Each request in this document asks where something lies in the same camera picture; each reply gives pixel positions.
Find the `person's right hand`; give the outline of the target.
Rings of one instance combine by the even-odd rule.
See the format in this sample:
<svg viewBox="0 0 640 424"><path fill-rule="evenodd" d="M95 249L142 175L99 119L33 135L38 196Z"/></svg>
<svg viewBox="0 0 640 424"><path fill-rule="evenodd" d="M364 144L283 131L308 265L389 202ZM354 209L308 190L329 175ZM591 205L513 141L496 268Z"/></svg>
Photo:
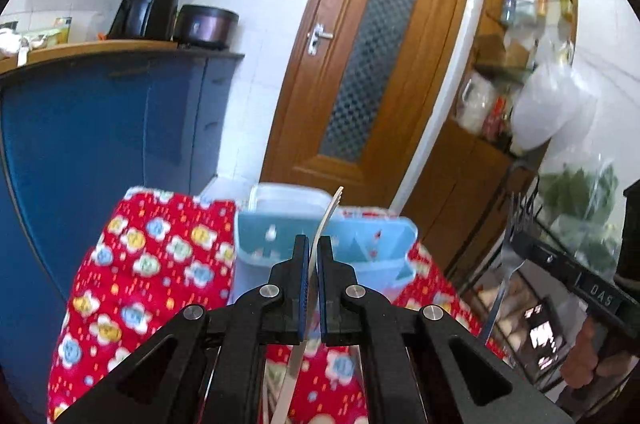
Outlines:
<svg viewBox="0 0 640 424"><path fill-rule="evenodd" d="M596 322L591 317L587 317L561 368L562 379L570 388L578 389L587 386L596 376L599 378L625 376L637 366L639 359L630 355L629 352L616 352L613 356L600 359L594 348L596 333Z"/></svg>

